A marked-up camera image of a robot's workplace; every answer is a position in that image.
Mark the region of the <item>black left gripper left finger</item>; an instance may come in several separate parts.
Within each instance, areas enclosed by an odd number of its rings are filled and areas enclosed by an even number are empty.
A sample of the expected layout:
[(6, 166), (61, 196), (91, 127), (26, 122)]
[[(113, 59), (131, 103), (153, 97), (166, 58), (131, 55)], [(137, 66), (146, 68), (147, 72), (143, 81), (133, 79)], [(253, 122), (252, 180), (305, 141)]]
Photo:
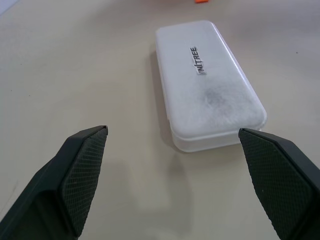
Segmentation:
[(3, 217), (0, 238), (77, 240), (98, 186), (107, 137), (105, 125), (68, 137)]

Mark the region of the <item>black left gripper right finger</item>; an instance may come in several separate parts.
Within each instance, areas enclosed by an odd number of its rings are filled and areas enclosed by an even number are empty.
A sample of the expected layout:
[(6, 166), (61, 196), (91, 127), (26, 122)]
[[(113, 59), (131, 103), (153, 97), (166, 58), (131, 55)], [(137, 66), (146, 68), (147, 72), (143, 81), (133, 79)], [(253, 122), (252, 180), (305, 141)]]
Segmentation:
[(238, 137), (266, 215), (281, 240), (320, 238), (320, 170), (290, 140), (241, 128)]

